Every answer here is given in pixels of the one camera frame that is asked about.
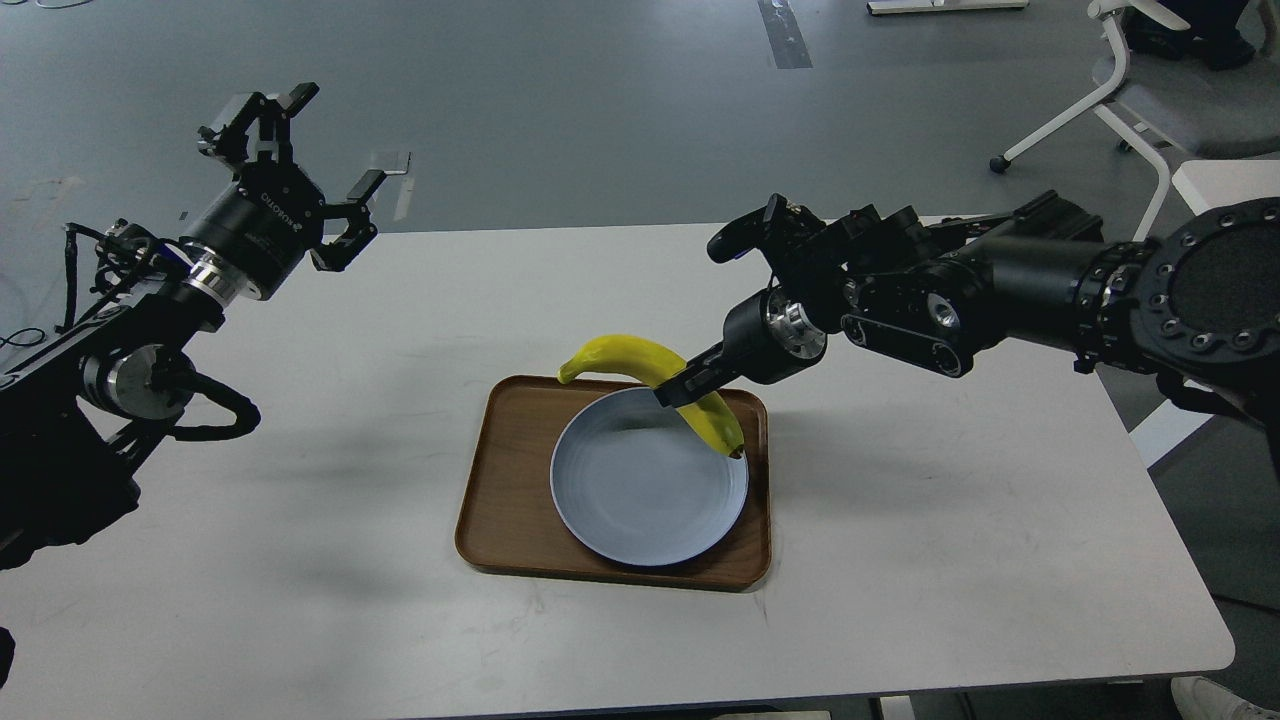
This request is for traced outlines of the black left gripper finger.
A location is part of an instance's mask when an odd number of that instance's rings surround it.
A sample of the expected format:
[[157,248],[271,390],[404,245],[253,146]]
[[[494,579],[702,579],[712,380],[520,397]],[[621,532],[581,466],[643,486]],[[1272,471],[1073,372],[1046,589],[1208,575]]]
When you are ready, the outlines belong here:
[[319,94],[319,85],[303,82],[287,94],[259,91],[236,95],[212,126],[197,128],[197,150],[230,172],[238,183],[251,167],[297,172],[311,181],[294,161],[291,120]]
[[378,236],[370,202],[385,179],[384,170],[367,169],[346,195],[344,201],[329,204],[323,209],[321,219],[344,220],[346,228],[334,241],[317,243],[310,250],[316,270],[344,272]]

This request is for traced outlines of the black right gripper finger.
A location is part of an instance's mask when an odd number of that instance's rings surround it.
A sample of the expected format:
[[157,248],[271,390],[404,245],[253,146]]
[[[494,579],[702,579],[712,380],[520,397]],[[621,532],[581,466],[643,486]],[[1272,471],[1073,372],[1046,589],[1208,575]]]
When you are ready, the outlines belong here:
[[742,375],[742,355],[727,342],[690,359],[684,369],[654,388],[660,406],[684,407],[719,391]]

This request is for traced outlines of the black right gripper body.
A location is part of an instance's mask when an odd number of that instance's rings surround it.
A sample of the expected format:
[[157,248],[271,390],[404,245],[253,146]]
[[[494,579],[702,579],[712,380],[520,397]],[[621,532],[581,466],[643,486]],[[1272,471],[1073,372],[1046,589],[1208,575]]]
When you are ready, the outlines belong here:
[[758,291],[730,310],[722,327],[722,363],[758,384],[773,384],[814,366],[828,334],[780,286]]

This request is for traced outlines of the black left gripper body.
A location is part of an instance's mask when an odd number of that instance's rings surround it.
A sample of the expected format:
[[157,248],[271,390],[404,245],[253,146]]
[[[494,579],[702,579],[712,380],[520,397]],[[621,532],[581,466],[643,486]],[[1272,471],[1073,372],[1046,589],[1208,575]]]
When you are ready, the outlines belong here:
[[324,197],[300,168],[243,168],[180,234],[229,261],[266,301],[323,238]]

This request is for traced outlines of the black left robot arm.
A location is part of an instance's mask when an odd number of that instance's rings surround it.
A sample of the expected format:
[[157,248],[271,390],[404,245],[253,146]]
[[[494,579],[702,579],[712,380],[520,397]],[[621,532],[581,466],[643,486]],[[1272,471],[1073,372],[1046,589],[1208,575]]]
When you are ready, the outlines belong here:
[[259,425],[256,405],[184,347],[220,328],[236,299],[269,300],[303,258],[343,272],[376,237],[370,202],[384,170],[332,201],[294,159],[291,123],[317,91],[242,94],[198,129],[200,152],[230,183],[179,237],[124,219],[65,225],[63,322],[3,370],[4,570],[133,512],[134,474],[163,441],[220,442]]

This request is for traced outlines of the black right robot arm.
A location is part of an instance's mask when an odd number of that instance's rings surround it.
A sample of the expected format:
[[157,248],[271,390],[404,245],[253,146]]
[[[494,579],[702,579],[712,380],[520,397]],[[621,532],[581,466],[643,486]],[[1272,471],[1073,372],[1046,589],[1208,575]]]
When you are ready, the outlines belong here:
[[1108,242],[1102,229],[1053,191],[933,225],[870,205],[824,222],[776,193],[707,246],[716,263],[760,252],[771,283],[655,396],[682,407],[737,378],[773,384],[837,334],[950,378],[1016,338],[1073,354],[1082,374],[1155,375],[1175,406],[1258,428],[1276,455],[1277,200],[1215,208],[1165,238]]

